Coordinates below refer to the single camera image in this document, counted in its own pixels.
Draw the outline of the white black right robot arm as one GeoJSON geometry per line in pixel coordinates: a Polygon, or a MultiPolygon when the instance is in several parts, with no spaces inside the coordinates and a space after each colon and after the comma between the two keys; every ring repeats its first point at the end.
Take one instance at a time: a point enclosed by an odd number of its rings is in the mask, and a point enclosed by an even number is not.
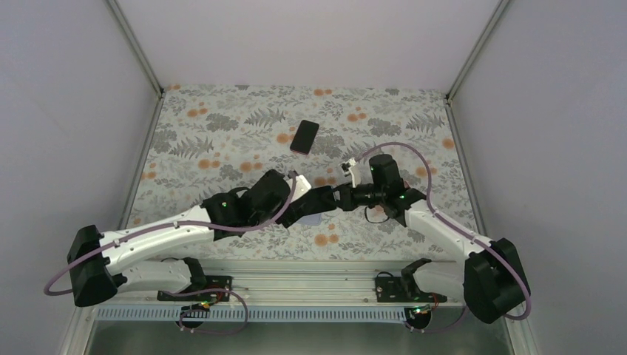
{"type": "Polygon", "coordinates": [[[391,155],[369,160],[370,183],[361,182],[356,160],[339,167],[351,179],[334,189],[341,210],[380,206],[389,219],[432,240],[451,257],[449,263],[422,258],[402,269],[400,289],[406,299],[418,301],[425,294],[449,297],[486,324],[529,299],[529,284],[513,243],[491,240],[448,220],[425,193],[405,185],[391,155]]]}

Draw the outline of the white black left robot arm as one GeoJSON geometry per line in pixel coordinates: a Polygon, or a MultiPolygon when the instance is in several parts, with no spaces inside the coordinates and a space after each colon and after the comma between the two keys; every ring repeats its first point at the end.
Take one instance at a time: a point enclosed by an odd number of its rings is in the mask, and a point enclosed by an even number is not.
{"type": "Polygon", "coordinates": [[[78,230],[67,263],[74,304],[97,305],[121,292],[165,291],[200,297],[206,279],[200,263],[184,257],[162,266],[154,257],[200,242],[240,237],[275,223],[312,190],[303,175],[267,171],[252,187],[217,193],[175,216],[145,226],[100,232],[78,230]]]}

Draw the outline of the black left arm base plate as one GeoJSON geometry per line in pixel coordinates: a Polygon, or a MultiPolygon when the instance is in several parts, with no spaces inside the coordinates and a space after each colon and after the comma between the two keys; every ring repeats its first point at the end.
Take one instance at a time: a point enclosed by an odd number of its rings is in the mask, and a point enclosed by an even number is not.
{"type": "Polygon", "coordinates": [[[209,289],[231,289],[233,278],[224,275],[206,275],[205,285],[190,285],[188,288],[172,296],[166,292],[159,291],[157,300],[161,302],[222,302],[229,301],[229,294],[223,291],[209,291],[209,289]]]}

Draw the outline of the black phone teal edge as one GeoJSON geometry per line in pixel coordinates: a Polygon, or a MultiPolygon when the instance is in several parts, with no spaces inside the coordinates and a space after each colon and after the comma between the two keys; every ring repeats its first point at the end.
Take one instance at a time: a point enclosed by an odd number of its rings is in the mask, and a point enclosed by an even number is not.
{"type": "Polygon", "coordinates": [[[337,208],[334,190],[331,186],[322,186],[305,193],[291,204],[298,218],[330,212],[337,208]]]}

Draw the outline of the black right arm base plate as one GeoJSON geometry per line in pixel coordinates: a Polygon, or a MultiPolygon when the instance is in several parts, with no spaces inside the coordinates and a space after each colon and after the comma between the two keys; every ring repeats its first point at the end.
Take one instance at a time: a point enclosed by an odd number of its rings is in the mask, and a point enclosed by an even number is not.
{"type": "Polygon", "coordinates": [[[431,262],[430,259],[421,258],[405,266],[399,276],[388,271],[380,271],[374,279],[377,302],[446,302],[447,297],[444,295],[422,291],[413,278],[415,271],[431,262]]]}

